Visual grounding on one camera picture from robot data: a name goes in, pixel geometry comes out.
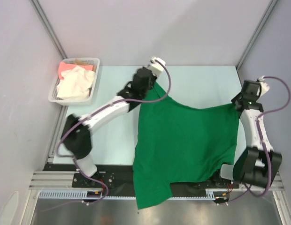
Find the metal floor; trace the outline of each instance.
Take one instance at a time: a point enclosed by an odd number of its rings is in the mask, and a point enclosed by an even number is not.
[[[231,197],[240,192],[233,192]],[[94,205],[70,203],[42,212],[68,200],[39,199],[31,225],[281,225],[274,196],[257,199],[250,194],[229,206],[212,201],[169,200],[137,210],[135,200],[104,200]]]

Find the white cloth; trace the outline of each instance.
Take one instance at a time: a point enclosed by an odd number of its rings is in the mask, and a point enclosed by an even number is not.
[[[61,72],[64,78],[57,85],[57,97],[61,99],[86,99],[89,97],[95,72],[76,66]]]

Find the pink cloth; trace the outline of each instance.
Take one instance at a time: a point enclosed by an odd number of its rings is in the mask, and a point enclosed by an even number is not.
[[[61,76],[61,72],[66,71],[66,70],[72,70],[75,67],[82,67],[86,70],[93,70],[93,65],[88,65],[88,66],[81,66],[81,65],[75,65],[75,64],[67,64],[65,62],[60,62],[59,68],[58,68],[58,75],[59,79],[63,80],[63,77]]]

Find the cable connector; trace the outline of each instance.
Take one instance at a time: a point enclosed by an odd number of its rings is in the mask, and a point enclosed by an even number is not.
[[[150,60],[151,64],[148,65],[147,69],[151,70],[151,72],[158,78],[164,69],[158,62],[156,62],[156,60],[165,66],[165,61],[157,57],[152,57]]]
[[[259,97],[261,97],[265,93],[268,92],[268,90],[270,89],[270,86],[264,81],[264,76],[257,78],[257,81],[260,83],[261,90],[259,90],[259,93],[260,93]]]

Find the white wall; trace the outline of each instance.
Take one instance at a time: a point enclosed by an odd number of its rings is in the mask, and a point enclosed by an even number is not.
[[[13,224],[45,162],[59,112],[47,94],[60,60],[30,1],[0,2],[0,209],[19,191]]]
[[[240,74],[243,79],[278,76],[291,88],[291,0],[278,2]],[[282,106],[287,100],[284,87],[269,82],[271,90],[261,101],[265,110]],[[283,156],[280,174],[291,204],[291,104],[281,112],[267,115],[265,125],[275,151]]]
[[[270,0],[40,0],[67,56],[235,66]]]

